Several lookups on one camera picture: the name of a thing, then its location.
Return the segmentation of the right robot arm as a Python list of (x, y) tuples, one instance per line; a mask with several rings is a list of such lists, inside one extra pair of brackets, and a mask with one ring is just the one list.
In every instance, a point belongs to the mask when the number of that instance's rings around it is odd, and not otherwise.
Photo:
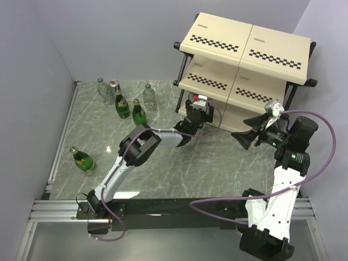
[(309, 140), (319, 126), (313, 120), (299, 116), (291, 128), (279, 130), (267, 115), (244, 120), (251, 127), (246, 132), (232, 133), (244, 149), (254, 141), (276, 149), (272, 195), (249, 188), (246, 199), (240, 201), (239, 212), (248, 217), (248, 226), (242, 230), (240, 249), (260, 260), (288, 260), (294, 254), (290, 244), (290, 223), (300, 182), (304, 181), (310, 165), (306, 153)]

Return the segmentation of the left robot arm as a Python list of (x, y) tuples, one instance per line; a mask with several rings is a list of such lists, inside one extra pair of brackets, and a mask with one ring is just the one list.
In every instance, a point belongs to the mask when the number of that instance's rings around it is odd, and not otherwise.
[(186, 100), (187, 115), (171, 129), (152, 128), (146, 123), (139, 124), (128, 134), (119, 145), (118, 156), (114, 165), (95, 189), (86, 196), (86, 202), (78, 202), (78, 210), (90, 212), (95, 218), (101, 219), (108, 214), (109, 205), (115, 193), (136, 168), (145, 163), (158, 147), (182, 147), (192, 138), (206, 122), (214, 118), (213, 102), (202, 96), (197, 100)]

